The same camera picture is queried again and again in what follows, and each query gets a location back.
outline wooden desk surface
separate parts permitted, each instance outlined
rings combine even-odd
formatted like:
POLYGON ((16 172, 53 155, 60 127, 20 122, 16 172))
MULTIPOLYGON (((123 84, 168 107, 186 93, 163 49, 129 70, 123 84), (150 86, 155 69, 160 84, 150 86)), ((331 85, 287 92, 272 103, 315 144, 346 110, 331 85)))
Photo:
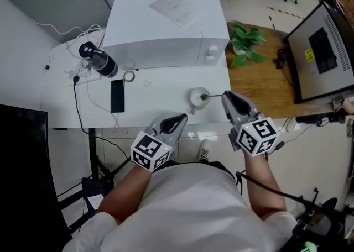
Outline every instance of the wooden desk surface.
MULTIPOLYGON (((227 23, 230 35, 230 26, 232 24, 227 23)), ((243 67, 230 67, 235 54, 232 51, 232 46, 228 44, 225 54, 231 90, 250 98, 260 112, 273 119, 300 117, 333 111, 330 104, 318 101, 294 104, 294 87, 285 78, 283 72, 275 68, 275 64, 273 63, 273 59, 277 58, 278 49, 284 47, 282 40, 286 36, 286 33, 254 25, 245 26, 256 27, 263 31, 267 42, 255 48, 259 54, 267 57, 268 61, 261 64, 249 61, 243 67)), ((285 66, 284 71, 287 77, 291 78, 290 70, 287 66, 285 66)))

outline shoelace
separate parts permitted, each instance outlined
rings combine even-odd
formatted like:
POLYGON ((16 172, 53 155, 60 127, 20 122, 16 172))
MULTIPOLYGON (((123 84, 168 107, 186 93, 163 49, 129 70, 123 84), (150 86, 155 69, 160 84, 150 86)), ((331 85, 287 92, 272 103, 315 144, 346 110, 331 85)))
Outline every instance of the shoelace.
POLYGON ((209 150, 207 149, 201 150, 201 159, 208 159, 208 155, 209 155, 209 150))

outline smartphone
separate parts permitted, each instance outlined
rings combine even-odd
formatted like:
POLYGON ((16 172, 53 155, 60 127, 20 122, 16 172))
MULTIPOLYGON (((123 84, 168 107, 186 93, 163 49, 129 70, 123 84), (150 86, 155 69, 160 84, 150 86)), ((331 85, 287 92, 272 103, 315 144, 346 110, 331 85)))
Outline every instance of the smartphone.
POLYGON ((111 81, 111 113, 124 112, 124 80, 111 81))

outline white table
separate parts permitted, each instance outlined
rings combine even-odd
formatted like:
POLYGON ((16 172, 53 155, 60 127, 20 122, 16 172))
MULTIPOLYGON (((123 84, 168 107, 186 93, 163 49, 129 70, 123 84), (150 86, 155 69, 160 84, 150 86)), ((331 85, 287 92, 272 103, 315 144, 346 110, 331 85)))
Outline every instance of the white table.
MULTIPOLYGON (((98 38, 101 31, 92 33, 98 38)), ((81 37, 72 47, 74 54, 87 37, 81 37)), ((52 128, 79 128, 75 108, 74 89, 69 86, 64 71, 73 57, 62 44, 52 49, 50 69, 46 72, 41 110, 49 112, 48 126, 52 128)), ((101 107, 110 110, 111 81, 123 79, 124 70, 114 78, 103 77, 89 82, 90 96, 101 107)), ((227 121, 220 97, 211 98, 209 105, 195 115, 189 114, 188 93, 192 88, 204 87, 211 95, 230 90, 225 54, 216 66, 166 67, 135 71, 136 79, 125 84, 125 112, 119 115, 121 127, 143 127, 158 115, 171 112, 188 114, 188 124, 227 121)), ((87 95, 86 84, 76 86, 79 111, 84 128, 112 128, 112 116, 93 105, 87 95)))

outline black shorts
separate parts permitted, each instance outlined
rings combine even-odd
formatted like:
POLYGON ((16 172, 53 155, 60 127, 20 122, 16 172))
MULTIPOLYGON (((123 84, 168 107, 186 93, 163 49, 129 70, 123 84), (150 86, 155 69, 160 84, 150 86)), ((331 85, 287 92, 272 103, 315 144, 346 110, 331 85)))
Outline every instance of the black shorts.
MULTIPOLYGON (((190 164, 197 164, 197 163, 201 163, 204 165, 210 165, 213 167, 216 167, 217 169, 223 170, 224 172, 227 172, 229 175, 232 176, 233 180, 235 180, 235 177, 232 175, 232 173, 230 173, 224 166, 222 163, 220 163, 219 161, 207 161, 205 159, 202 159, 200 161, 197 162, 192 162, 190 164)), ((161 169, 165 169, 166 167, 170 167, 170 166, 178 166, 178 165, 186 165, 186 164, 179 164, 178 162, 175 161, 167 161, 165 162, 161 167, 159 167, 158 169, 156 169, 154 172, 157 172, 161 169)))

